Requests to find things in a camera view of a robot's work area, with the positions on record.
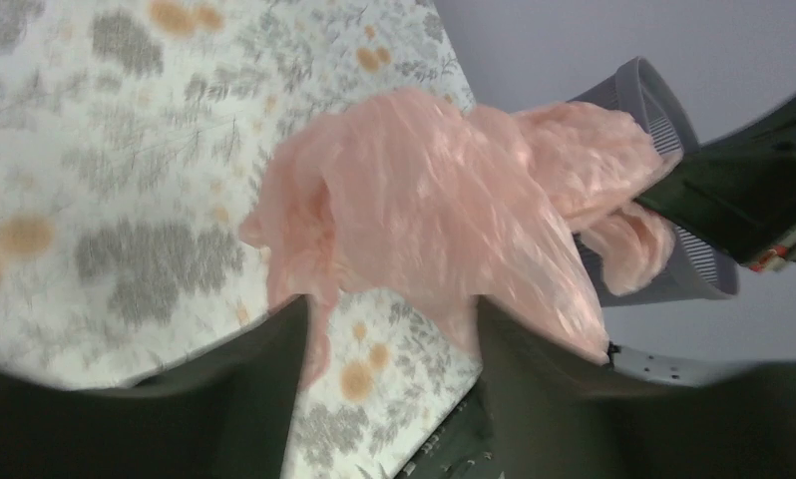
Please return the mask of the pink plastic trash bag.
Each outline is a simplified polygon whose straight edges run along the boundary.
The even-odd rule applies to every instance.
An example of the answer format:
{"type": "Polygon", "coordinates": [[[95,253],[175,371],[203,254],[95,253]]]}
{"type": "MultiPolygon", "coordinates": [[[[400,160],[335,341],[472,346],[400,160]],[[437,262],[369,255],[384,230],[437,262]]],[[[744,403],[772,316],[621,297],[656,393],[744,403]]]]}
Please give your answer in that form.
{"type": "Polygon", "coordinates": [[[642,289],[674,241],[633,199],[680,159],[630,114],[591,103],[465,113],[402,88],[281,142],[239,235],[270,252],[271,307],[311,299],[303,386],[329,366],[340,294],[381,288],[469,354],[479,351],[472,299],[490,295],[528,330],[604,363],[601,308],[574,237],[597,249],[613,294],[642,289]]]}

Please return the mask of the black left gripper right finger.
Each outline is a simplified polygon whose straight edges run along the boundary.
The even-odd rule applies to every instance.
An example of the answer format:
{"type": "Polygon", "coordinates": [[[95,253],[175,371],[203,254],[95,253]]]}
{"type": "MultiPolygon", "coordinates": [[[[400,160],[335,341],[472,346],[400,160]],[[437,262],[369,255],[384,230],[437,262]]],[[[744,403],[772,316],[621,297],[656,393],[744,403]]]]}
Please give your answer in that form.
{"type": "Polygon", "coordinates": [[[796,478],[796,362],[701,386],[593,363],[476,302],[493,450],[509,478],[796,478]]]}

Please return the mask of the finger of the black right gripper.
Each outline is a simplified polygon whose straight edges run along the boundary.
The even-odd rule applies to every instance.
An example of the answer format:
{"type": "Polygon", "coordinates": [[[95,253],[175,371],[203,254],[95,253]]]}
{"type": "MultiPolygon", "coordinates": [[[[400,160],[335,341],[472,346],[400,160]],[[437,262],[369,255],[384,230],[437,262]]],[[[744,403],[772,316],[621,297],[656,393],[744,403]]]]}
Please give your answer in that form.
{"type": "MultiPolygon", "coordinates": [[[[676,222],[713,248],[739,264],[796,262],[796,95],[685,154],[666,177],[697,204],[676,222]]],[[[642,199],[655,185],[636,202],[667,219],[642,199]]]]}

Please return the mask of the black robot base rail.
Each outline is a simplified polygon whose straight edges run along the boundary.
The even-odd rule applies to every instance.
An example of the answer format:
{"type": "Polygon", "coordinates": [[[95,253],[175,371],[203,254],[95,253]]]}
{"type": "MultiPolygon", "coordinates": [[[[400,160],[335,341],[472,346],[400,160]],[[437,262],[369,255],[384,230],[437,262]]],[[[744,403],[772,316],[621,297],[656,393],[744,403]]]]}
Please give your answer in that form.
{"type": "Polygon", "coordinates": [[[473,387],[396,474],[398,479],[497,479],[483,389],[473,387]]]}

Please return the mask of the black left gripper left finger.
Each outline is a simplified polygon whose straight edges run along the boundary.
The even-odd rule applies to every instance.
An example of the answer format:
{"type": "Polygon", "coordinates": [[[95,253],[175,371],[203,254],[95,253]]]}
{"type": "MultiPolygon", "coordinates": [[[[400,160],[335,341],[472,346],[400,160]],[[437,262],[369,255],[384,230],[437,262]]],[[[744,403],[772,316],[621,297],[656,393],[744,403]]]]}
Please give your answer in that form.
{"type": "Polygon", "coordinates": [[[0,478],[278,478],[309,304],[126,387],[61,389],[0,370],[0,478]]]}

